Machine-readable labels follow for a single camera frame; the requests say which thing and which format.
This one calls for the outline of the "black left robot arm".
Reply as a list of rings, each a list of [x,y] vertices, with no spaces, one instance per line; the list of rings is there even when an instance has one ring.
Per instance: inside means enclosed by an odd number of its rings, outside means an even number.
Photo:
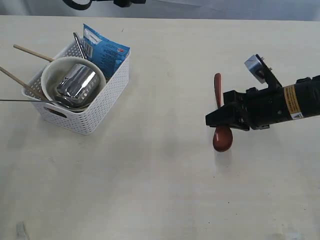
[[[119,8],[129,8],[131,5],[144,5],[146,0],[85,0],[84,3],[77,2],[75,0],[63,0],[63,3],[68,7],[77,10],[77,11],[85,11],[89,9],[92,3],[104,3],[110,2],[113,5]]]

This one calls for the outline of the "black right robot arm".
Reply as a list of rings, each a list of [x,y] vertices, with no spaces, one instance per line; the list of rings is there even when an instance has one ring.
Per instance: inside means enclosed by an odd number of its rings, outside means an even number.
[[[295,84],[245,93],[223,93],[224,104],[205,117],[207,126],[228,126],[243,131],[264,130],[271,125],[320,114],[320,78],[306,77]]]

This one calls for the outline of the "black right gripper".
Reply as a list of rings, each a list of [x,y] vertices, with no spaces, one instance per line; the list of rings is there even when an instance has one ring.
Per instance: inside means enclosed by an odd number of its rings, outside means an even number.
[[[242,131],[267,129],[288,120],[284,89],[249,88],[245,93],[235,90],[223,93],[224,105],[205,116],[205,124],[225,126]]]

